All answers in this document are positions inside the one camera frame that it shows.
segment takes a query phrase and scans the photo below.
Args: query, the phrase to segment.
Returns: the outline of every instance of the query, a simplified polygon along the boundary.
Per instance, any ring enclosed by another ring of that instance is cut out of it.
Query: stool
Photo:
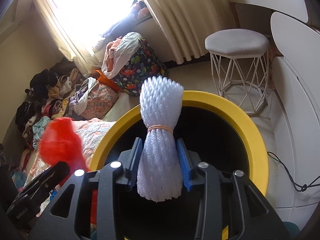
[[[269,77],[269,58],[266,52],[269,46],[270,43],[264,35],[245,29],[222,30],[209,35],[205,39],[205,48],[210,52],[212,78],[219,96],[230,100],[227,95],[229,87],[231,85],[243,85],[245,95],[238,106],[241,107],[248,97],[252,107],[251,111],[246,111],[248,115],[257,114],[265,102]],[[227,71],[221,66],[221,57],[230,59]],[[238,63],[240,58],[253,58],[246,75],[244,75]],[[262,68],[263,77],[258,77],[258,67]],[[240,80],[232,79],[235,69],[240,76]],[[214,73],[217,74],[218,83],[214,79]],[[255,104],[252,102],[250,94],[252,87],[260,95]]]

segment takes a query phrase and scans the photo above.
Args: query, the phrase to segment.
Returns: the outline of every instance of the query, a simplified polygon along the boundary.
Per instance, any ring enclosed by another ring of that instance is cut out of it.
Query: gray cushion
[[[205,39],[205,48],[226,56],[261,55],[269,47],[268,39],[261,33],[246,29],[230,29],[216,32]]]

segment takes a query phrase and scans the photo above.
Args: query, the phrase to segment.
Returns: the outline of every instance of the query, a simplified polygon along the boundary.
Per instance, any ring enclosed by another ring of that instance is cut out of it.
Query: power cord
[[[297,184],[297,183],[295,183],[294,182],[294,180],[293,180],[293,178],[292,178],[292,176],[291,176],[291,174],[290,174],[290,172],[289,172],[289,170],[288,170],[288,168],[284,165],[284,163],[279,159],[279,157],[276,155],[276,154],[274,154],[273,152],[267,152],[268,153],[268,155],[272,158],[272,159],[274,159],[275,161],[277,161],[277,162],[279,162],[279,163],[281,163],[282,165],[283,165],[283,167],[285,168],[285,171],[288,173],[288,175],[289,175],[289,179],[290,179],[290,181],[292,182],[292,184],[293,184],[293,186],[294,186],[294,188],[295,188],[295,190],[296,191],[298,191],[298,192],[304,192],[304,191],[306,191],[308,188],[310,188],[310,187],[318,187],[318,186],[320,186],[320,184],[314,184],[318,179],[320,179],[320,176],[318,176],[313,182],[311,182],[309,185],[307,185],[307,184],[304,184],[303,186],[301,186],[301,185],[299,185],[299,184]]]

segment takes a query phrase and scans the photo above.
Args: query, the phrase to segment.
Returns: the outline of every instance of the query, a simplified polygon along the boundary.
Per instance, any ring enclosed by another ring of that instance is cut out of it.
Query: beige elastic band
[[[169,126],[165,126],[165,125],[160,125],[160,124],[151,125],[148,128],[148,132],[150,132],[153,129],[162,129],[162,130],[167,130],[167,131],[173,133],[173,130]]]

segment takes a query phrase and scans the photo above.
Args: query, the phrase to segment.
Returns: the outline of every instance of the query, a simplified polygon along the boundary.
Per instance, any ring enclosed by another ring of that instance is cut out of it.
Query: curtain fold
[[[177,64],[207,53],[210,34],[236,27],[228,0],[145,0],[166,37]]]
[[[34,4],[61,53],[68,60],[74,60],[83,75],[101,67],[92,50],[81,42],[83,36],[75,24],[70,23],[54,0],[34,0]]]

